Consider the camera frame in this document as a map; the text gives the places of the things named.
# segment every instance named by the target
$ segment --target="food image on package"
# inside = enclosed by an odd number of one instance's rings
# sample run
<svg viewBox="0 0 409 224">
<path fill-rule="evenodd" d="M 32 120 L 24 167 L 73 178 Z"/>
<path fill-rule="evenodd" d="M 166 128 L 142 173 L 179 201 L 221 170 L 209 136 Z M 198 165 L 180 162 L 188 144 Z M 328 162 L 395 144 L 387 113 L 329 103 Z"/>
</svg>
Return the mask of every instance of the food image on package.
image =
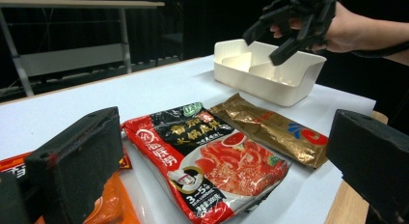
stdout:
<svg viewBox="0 0 409 224">
<path fill-rule="evenodd" d="M 291 165 L 200 102 L 131 119 L 122 128 L 192 223 L 220 223 L 251 210 Z"/>
</svg>

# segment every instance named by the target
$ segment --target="white plastic container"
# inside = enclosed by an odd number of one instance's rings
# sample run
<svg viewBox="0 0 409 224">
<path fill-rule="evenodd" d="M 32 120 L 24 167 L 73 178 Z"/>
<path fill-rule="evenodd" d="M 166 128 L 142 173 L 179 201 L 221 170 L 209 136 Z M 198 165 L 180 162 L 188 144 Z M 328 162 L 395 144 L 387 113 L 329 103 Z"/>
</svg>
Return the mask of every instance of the white plastic container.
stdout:
<svg viewBox="0 0 409 224">
<path fill-rule="evenodd" d="M 313 88 L 326 58 L 298 51 L 273 66 L 269 55 L 278 46 L 244 40 L 218 42 L 214 47 L 214 77 L 259 98 L 292 106 Z"/>
</svg>

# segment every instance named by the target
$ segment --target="black foam block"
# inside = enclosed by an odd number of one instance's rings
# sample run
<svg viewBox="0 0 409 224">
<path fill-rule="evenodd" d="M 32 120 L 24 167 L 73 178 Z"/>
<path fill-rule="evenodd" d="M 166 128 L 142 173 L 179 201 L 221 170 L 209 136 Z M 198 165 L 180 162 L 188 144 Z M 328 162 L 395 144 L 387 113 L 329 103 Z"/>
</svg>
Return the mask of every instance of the black foam block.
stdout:
<svg viewBox="0 0 409 224">
<path fill-rule="evenodd" d="M 123 157 L 117 107 L 90 113 L 25 158 L 46 199 L 47 224 L 83 223 Z"/>
<path fill-rule="evenodd" d="M 12 173 L 0 173 L 0 223 L 29 224 L 24 198 Z"/>
<path fill-rule="evenodd" d="M 372 117 L 337 110 L 327 157 L 385 223 L 409 217 L 409 136 Z"/>
</svg>

